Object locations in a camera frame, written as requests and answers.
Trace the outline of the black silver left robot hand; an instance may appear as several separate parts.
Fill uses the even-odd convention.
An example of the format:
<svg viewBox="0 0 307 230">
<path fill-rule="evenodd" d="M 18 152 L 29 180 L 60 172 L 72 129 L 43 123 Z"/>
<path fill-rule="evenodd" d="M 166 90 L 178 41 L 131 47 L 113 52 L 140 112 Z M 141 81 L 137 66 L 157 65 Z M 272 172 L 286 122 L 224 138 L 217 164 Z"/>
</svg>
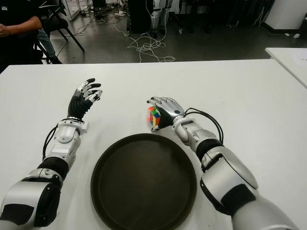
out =
<svg viewBox="0 0 307 230">
<path fill-rule="evenodd" d="M 100 83 L 95 83 L 95 78 L 82 82 L 70 100 L 67 117 L 82 120 L 91 106 L 100 100 L 102 95 L 100 87 Z"/>
</svg>

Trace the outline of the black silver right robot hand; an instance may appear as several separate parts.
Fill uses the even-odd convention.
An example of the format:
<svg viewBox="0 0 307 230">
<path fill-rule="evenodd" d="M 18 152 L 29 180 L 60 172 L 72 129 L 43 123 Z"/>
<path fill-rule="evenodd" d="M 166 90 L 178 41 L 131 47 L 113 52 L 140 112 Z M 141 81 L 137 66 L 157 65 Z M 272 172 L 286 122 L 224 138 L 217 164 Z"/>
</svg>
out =
<svg viewBox="0 0 307 230">
<path fill-rule="evenodd" d="M 147 100 L 147 103 L 155 106 L 160 113 L 160 122 L 153 126 L 152 132 L 172 126 L 178 119 L 183 118 L 185 115 L 185 111 L 181 105 L 170 97 L 154 96 L 150 100 Z"/>
</svg>

